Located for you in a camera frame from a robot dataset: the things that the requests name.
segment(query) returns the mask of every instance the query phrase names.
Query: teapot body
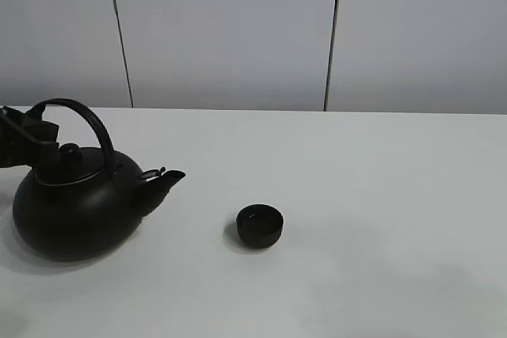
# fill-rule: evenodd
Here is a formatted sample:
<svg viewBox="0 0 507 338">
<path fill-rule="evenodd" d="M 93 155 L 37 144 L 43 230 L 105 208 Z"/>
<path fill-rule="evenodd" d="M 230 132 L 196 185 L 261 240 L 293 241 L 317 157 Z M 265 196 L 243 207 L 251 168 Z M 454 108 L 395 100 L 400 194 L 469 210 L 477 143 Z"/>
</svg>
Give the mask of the teapot body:
<svg viewBox="0 0 507 338">
<path fill-rule="evenodd" d="M 13 201 L 21 238 L 53 260 L 84 260 L 124 241 L 141 223 L 132 197 L 142 170 L 115 152 L 115 173 L 102 170 L 71 184 L 44 184 L 32 169 Z"/>
</svg>

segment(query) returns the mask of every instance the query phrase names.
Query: cast iron teapot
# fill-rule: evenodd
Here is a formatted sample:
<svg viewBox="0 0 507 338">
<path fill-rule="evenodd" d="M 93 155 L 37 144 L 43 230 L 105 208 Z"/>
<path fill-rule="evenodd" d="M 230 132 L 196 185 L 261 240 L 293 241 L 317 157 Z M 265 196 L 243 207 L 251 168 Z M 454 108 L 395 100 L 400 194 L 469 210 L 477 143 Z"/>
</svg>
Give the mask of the cast iron teapot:
<svg viewBox="0 0 507 338">
<path fill-rule="evenodd" d="M 76 111 L 93 128 L 101 147 L 68 143 L 58 149 L 58 126 L 42 121 L 46 104 Z M 185 176 L 165 168 L 143 172 L 112 148 L 104 124 L 77 101 L 52 99 L 25 114 L 3 108 L 3 116 L 13 122 L 11 131 L 17 129 L 11 137 L 22 132 L 39 144 L 27 149 L 34 142 L 26 136 L 14 139 L 18 152 L 25 147 L 25 157 L 17 161 L 32 166 L 13 201 L 14 224 L 29 246 L 55 260 L 88 259 L 117 246 Z"/>
</svg>

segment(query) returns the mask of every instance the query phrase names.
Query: small black cup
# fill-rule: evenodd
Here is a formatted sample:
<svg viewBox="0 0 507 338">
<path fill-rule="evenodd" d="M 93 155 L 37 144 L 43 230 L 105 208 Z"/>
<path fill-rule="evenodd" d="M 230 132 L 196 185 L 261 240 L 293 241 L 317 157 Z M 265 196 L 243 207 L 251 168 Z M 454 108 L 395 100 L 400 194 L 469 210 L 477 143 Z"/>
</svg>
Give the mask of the small black cup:
<svg viewBox="0 0 507 338">
<path fill-rule="evenodd" d="M 268 205 L 251 205 L 236 217 L 238 235 L 252 249 L 267 249 L 274 245 L 284 226 L 282 214 Z"/>
</svg>

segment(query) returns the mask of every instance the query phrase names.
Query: teapot spout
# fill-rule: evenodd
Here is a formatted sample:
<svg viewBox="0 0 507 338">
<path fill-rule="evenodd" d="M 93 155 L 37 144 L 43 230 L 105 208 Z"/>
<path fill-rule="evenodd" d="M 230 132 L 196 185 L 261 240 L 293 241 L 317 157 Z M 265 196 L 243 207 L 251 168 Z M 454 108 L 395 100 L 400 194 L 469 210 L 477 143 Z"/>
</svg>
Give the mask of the teapot spout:
<svg viewBox="0 0 507 338">
<path fill-rule="evenodd" d="M 170 170 L 153 180 L 144 180 L 134 194 L 134 212 L 146 217 L 155 210 L 166 198 L 169 190 L 177 184 L 185 174 L 179 170 Z"/>
</svg>

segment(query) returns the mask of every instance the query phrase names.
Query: black handle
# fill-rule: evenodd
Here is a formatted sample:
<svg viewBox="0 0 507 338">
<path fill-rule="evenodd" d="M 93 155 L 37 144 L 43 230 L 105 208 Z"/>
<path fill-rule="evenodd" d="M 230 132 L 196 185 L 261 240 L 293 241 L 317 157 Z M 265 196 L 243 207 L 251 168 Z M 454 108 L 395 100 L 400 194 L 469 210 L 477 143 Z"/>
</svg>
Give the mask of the black handle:
<svg viewBox="0 0 507 338">
<path fill-rule="evenodd" d="M 47 101 L 42 101 L 28 110 L 26 114 L 32 118 L 42 120 L 42 114 L 46 109 L 47 104 L 54 104 L 57 106 L 70 108 L 72 111 L 77 112 L 84 120 L 86 120 L 86 122 L 92 127 L 93 132 L 95 132 L 98 142 L 101 144 L 102 153 L 104 154 L 105 170 L 109 174 L 113 175 L 115 164 L 114 148 L 112 148 L 112 141 L 109 137 L 108 130 L 105 128 L 101 120 L 98 119 L 98 116 L 95 115 L 95 113 L 87 108 L 84 104 L 73 101 L 72 99 L 64 98 L 55 98 Z"/>
</svg>

